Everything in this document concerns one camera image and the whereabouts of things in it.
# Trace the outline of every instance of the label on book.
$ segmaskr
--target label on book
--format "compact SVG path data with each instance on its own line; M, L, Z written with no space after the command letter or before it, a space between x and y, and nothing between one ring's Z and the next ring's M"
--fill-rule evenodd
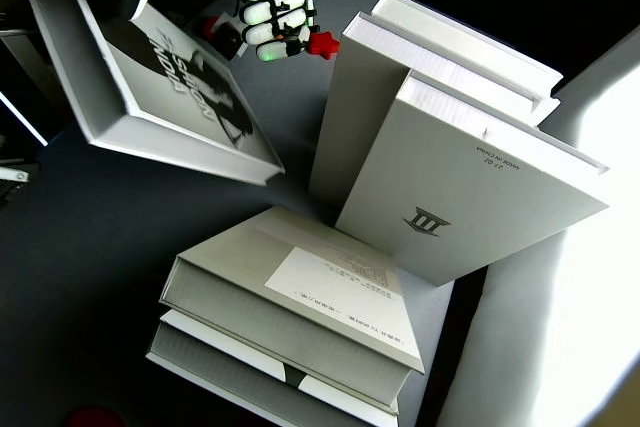
M420 358L402 296L370 278L294 247L265 285Z

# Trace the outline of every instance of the white wall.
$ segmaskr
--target white wall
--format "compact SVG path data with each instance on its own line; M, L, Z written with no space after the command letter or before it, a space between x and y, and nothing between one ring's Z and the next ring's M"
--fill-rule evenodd
M640 350L640 28L558 97L612 207L489 268L439 427L583 424Z

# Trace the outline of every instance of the black logo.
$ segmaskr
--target black logo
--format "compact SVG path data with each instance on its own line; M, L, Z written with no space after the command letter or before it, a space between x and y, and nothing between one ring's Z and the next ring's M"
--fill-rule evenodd
M407 219L403 220L409 224L413 230L421 234L439 237L439 235L435 233L435 230L440 226L451 225L446 220L442 220L440 217L436 217L426 210L422 210L420 207L416 207L416 214L415 218L411 221Z

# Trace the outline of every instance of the red star-shaped object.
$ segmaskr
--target red star-shaped object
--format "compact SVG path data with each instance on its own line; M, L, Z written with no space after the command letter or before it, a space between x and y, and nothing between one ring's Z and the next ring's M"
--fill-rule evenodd
M340 42L331 36L331 32L313 33L307 44L307 52L311 55L320 55L326 60L330 60L331 56L337 54L339 50Z

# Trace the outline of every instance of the black table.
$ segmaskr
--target black table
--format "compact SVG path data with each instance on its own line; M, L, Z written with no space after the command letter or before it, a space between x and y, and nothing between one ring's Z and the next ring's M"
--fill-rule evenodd
M317 0L318 22L337 35L375 2ZM220 409L237 425L267 424L144 354L178 252L271 205L335 220L306 193L332 68L307 55L265 65L253 52L232 65L288 170L266 188L91 147L77 127L43 150L40 177L0 210L0 425L55 426L96 404L128 426L216 425ZM409 274L403 284L428 369L451 285ZM412 374L401 425L415 423L425 385Z

